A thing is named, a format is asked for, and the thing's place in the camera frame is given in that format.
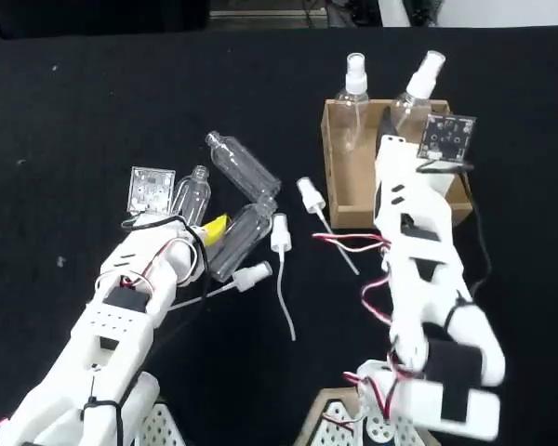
cardboard box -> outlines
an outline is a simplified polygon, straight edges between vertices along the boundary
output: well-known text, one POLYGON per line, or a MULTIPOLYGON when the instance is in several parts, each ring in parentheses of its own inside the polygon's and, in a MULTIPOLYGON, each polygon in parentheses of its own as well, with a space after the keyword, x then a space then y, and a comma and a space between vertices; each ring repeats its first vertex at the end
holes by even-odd
MULTIPOLYGON (((340 153, 333 147, 332 141, 336 140, 335 135, 344 127, 333 112, 335 103, 335 100, 326 101, 321 123, 331 228, 374 228, 372 219, 376 137, 382 112, 391 101, 384 99, 370 101, 366 131, 360 146, 349 153, 340 153)), ((448 103, 444 100, 434 100, 432 109, 439 113, 450 113, 448 103)), ((451 206, 454 225, 460 223, 472 211, 458 177, 453 181, 446 200, 451 206)))

tipped over bottle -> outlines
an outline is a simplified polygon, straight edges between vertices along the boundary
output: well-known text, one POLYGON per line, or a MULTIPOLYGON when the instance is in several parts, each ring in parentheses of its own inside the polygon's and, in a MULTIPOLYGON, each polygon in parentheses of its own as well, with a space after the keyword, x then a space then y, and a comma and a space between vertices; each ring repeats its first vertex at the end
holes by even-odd
POLYGON ((192 174, 183 178, 176 187, 172 214, 183 216, 189 226, 200 226, 203 222, 206 206, 211 198, 207 178, 208 169, 197 165, 192 174))
POLYGON ((213 131, 206 136, 211 148, 211 160, 221 172, 252 202, 261 197, 274 197, 281 189, 281 181, 274 177, 240 141, 223 137, 213 131))
POLYGON ((337 151, 347 153, 360 145, 369 104, 367 85, 365 57, 361 53, 351 53, 347 57, 345 88, 337 95, 333 109, 333 120, 339 126, 339 136, 334 145, 337 151))
POLYGON ((430 96, 445 60, 441 53, 428 51, 405 92, 391 104, 392 126, 397 136, 407 142, 418 144, 421 141, 426 119, 432 112, 430 96))
POLYGON ((247 204, 240 210, 209 262, 213 279, 226 282, 232 276, 246 256, 271 231, 272 214, 276 210, 277 203, 269 196, 263 196, 257 203, 247 204))

white robotic arm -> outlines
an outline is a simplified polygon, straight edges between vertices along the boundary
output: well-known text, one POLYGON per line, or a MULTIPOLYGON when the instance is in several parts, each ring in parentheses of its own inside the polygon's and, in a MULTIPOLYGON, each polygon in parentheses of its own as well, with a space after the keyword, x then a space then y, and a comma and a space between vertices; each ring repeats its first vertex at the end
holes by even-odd
MULTIPOLYGON (((161 217, 143 214, 134 224, 157 219, 161 217)), ((177 220, 130 232, 101 266, 95 295, 70 341, 44 380, 0 427, 0 446, 132 442, 159 394, 157 380, 140 371, 153 331, 177 287, 200 271, 194 242, 177 220)))
MULTIPOLYGON (((397 383, 391 407, 415 426, 493 439, 499 400, 478 387, 500 384, 504 355, 463 281, 444 197, 453 176, 418 173, 417 151, 416 144, 387 136, 376 161, 375 224, 390 242, 383 261, 393 303, 390 339, 404 367, 423 374, 397 383), (455 342, 429 341, 424 322, 445 328, 455 342)), ((375 361, 358 374, 373 377, 383 395, 395 379, 375 361)))

black cloth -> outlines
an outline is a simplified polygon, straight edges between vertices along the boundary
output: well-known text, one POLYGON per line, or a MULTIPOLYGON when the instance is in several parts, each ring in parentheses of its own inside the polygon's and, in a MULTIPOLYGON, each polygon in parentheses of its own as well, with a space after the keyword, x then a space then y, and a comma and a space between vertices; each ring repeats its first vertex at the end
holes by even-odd
MULTIPOLYGON (((211 166, 204 136, 215 129, 283 180, 294 246, 284 294, 299 340, 267 280, 214 297, 148 369, 194 444, 293 442, 321 388, 344 385, 341 372, 387 349, 387 330, 359 302, 362 283, 380 274, 378 253, 354 257, 358 279, 333 246, 311 240, 321 226, 296 179, 326 194, 319 123, 349 52, 366 54, 370 96, 392 98, 428 49, 448 57, 433 96, 479 118, 471 181, 494 274, 477 301, 508 362, 498 443, 557 439, 558 28, 0 42, 0 417, 48 371, 125 237, 130 167, 182 176, 211 166)), ((246 203, 214 168, 210 183, 207 216, 246 203)), ((472 282, 484 270, 472 217, 455 239, 472 282)), ((264 259, 277 269, 268 240, 246 263, 264 259)), ((373 298, 390 307, 387 290, 373 298)), ((170 314, 157 335, 184 317, 170 314)))

clear plastic bottle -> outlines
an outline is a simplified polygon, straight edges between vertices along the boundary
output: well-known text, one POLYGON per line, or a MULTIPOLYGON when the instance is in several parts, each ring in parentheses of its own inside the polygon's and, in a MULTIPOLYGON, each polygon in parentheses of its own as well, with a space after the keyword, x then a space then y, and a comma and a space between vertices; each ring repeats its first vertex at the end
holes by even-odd
POLYGON ((358 147, 365 132, 365 119, 369 98, 367 95, 365 57, 361 53, 351 53, 347 57, 345 88, 337 95, 334 120, 339 130, 335 144, 337 151, 347 153, 358 147))
POLYGON ((206 144, 211 148, 213 163, 252 203, 263 196, 274 197, 281 189, 281 181, 236 138, 213 131, 206 136, 206 144))
POLYGON ((226 282, 246 256, 271 230, 277 203, 264 196, 258 203, 244 206, 221 240, 221 247, 209 262, 211 275, 226 282))
POLYGON ((398 136, 405 138, 407 142, 418 144, 421 140, 426 119, 432 112, 430 95, 445 60, 445 56, 439 52, 428 51, 411 77, 405 93, 391 104, 392 125, 398 136))
POLYGON ((176 187, 172 214, 183 216, 190 226, 199 226, 203 222, 206 206, 211 198, 207 178, 208 169, 197 165, 193 173, 183 178, 176 187))

